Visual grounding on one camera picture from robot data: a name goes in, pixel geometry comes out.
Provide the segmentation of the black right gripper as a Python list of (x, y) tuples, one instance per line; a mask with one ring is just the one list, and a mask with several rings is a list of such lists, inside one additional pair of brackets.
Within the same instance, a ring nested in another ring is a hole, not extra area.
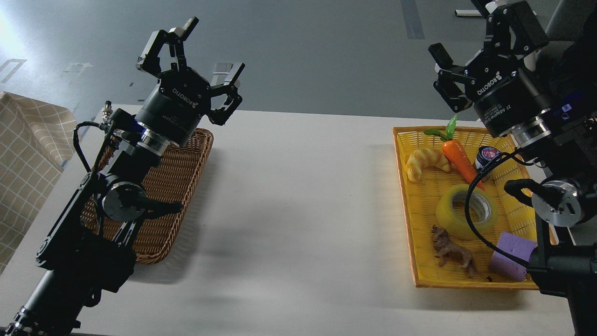
[[(428, 51), (438, 66), (433, 87), (455, 113), (474, 105), (491, 136), (500, 137), (555, 103), (524, 62), (510, 57), (528, 56), (546, 47), (549, 38), (526, 0), (473, 0), (472, 4), (486, 20), (483, 52), (463, 67), (454, 64), (441, 43), (430, 45)], [(458, 84), (464, 85), (465, 92)]]

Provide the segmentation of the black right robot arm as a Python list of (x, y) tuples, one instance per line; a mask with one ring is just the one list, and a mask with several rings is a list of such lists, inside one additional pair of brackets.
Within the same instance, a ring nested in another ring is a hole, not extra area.
[[(596, 220), (596, 2), (574, 2), (588, 17), (549, 75), (536, 75), (525, 64), (550, 42), (528, 2), (473, 4), (486, 20), (483, 47), (459, 66), (442, 44), (431, 45), (438, 67), (434, 87), (455, 113), (473, 106), (491, 136), (510, 134), (518, 148), (473, 171), (465, 221), (486, 246), (524, 266), (542, 294), (567, 298), (576, 336), (594, 336), (596, 243), (578, 246), (567, 229)], [(546, 170), (542, 182), (505, 183), (506, 193), (535, 211), (537, 246), (529, 261), (494, 246), (469, 214), (476, 185), (516, 155), (521, 164), (540, 163)]]

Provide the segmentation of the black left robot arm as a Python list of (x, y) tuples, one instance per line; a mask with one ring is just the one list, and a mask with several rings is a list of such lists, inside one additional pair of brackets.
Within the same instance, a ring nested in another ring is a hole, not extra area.
[(181, 202), (151, 199), (143, 179), (167, 147), (188, 143), (203, 116), (222, 126), (243, 100), (236, 83), (244, 63), (222, 64), (221, 84), (217, 72), (209, 83), (187, 65), (184, 43), (198, 22), (191, 17), (182, 28), (152, 33), (136, 67), (157, 84), (139, 113), (106, 102), (100, 123), (73, 130), (86, 174), (36, 253), (45, 274), (3, 336), (68, 336), (84, 307), (132, 275), (143, 223), (183, 210)]

